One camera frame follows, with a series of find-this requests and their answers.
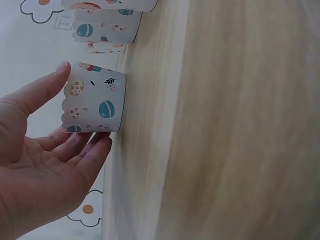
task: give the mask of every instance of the teal ball print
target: teal ball print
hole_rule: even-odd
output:
[[[81,24],[76,31],[76,34],[83,38],[89,38],[93,33],[94,27],[88,23]]]
[[[79,126],[69,126],[66,129],[66,131],[69,132],[69,133],[79,133],[79,132],[81,132],[81,127],[79,127]]]
[[[115,115],[115,106],[110,101],[104,101],[99,106],[99,113],[104,119],[112,118]]]
[[[125,15],[125,16],[132,15],[132,14],[134,14],[134,12],[135,12],[135,11],[129,10],[129,9],[120,9],[120,10],[119,10],[119,13],[120,13],[121,15]]]

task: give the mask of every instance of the hand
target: hand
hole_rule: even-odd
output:
[[[110,133],[63,133],[26,137],[27,118],[57,95],[70,75],[56,72],[0,98],[0,233],[16,239],[66,216],[84,200],[107,155]]]

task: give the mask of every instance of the light wood table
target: light wood table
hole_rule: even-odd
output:
[[[320,239],[320,2],[159,0],[120,69],[106,240]]]

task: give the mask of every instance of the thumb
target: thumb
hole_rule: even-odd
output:
[[[4,96],[0,99],[0,102],[17,107],[28,117],[61,91],[70,75],[70,71],[70,64],[67,61],[63,62],[57,67],[56,72]]]

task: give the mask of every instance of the paper cup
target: paper cup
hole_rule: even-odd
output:
[[[137,35],[141,17],[139,11],[122,15],[115,10],[99,10],[88,15],[86,10],[76,10],[72,36],[80,43],[129,44]]]
[[[86,10],[124,10],[124,15],[131,14],[130,10],[150,12],[158,0],[61,0],[61,5],[68,9],[86,9]]]
[[[125,103],[125,74],[74,62],[63,91],[61,119],[66,132],[119,131]]]

